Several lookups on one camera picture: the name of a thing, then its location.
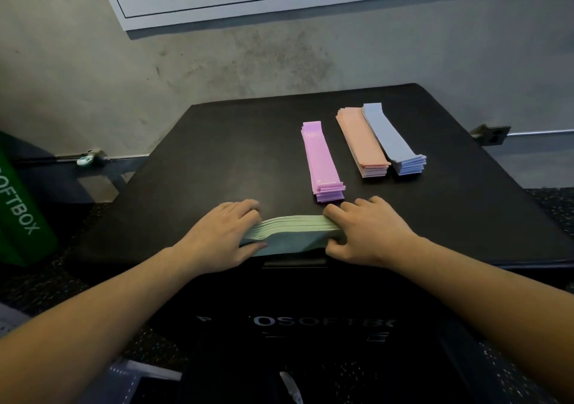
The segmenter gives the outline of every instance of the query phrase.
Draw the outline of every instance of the metal bar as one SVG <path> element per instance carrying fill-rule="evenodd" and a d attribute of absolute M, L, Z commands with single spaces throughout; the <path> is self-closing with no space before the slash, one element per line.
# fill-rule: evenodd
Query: metal bar
<path fill-rule="evenodd" d="M 574 134 L 574 129 L 560 129 L 556 131 L 511 132 L 508 137 L 532 137 L 534 135 Z"/>

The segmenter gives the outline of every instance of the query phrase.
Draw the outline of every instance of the gray wall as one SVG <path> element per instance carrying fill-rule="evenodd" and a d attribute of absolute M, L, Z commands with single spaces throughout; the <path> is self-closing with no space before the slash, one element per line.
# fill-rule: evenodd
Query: gray wall
<path fill-rule="evenodd" d="M 107 0 L 0 0 L 0 129 L 53 154 L 141 154 L 191 104 L 405 82 L 469 129 L 573 128 L 573 10 L 380 0 L 130 40 Z"/>

